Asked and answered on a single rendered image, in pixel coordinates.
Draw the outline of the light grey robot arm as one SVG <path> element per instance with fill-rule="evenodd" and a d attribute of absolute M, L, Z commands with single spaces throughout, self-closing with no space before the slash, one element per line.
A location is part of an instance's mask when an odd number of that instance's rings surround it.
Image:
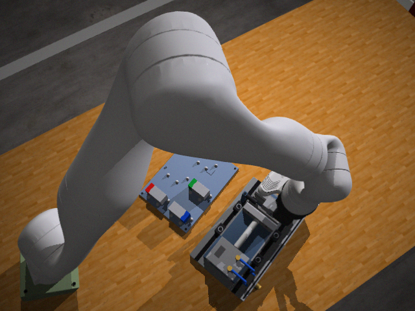
<path fill-rule="evenodd" d="M 18 238 L 34 285 L 71 273 L 132 206 L 154 147 L 269 169 L 290 178 L 289 198 L 303 208 L 343 200 L 352 188 L 339 138 L 286 117 L 260 121 L 237 96 L 209 24 L 190 12 L 165 13 L 129 41 L 103 109 L 59 186 L 57 208 L 34 217 Z"/>

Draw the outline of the grey metal blank with green end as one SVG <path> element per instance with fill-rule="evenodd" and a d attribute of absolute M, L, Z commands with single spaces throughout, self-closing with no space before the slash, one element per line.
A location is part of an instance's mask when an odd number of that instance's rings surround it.
<path fill-rule="evenodd" d="M 188 187 L 191 191 L 193 191 L 196 195 L 201 197 L 203 200 L 207 198 L 207 196 L 210 194 L 209 189 L 203 186 L 199 181 L 197 181 L 195 178 L 188 184 Z"/>

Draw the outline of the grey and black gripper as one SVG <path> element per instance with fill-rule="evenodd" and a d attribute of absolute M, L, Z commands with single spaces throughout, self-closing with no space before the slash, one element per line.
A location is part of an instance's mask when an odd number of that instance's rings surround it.
<path fill-rule="evenodd" d="M 288 226 L 293 220 L 299 220 L 310 215 L 319 206 L 317 205 L 312 208 L 303 208 L 292 202 L 287 192 L 289 180 L 290 178 L 288 177 L 270 171 L 266 178 L 261 182 L 257 190 L 262 196 L 278 194 L 278 198 L 276 199 L 278 205 L 277 208 L 271 205 L 266 213 L 272 218 L 275 218 L 284 226 Z"/>

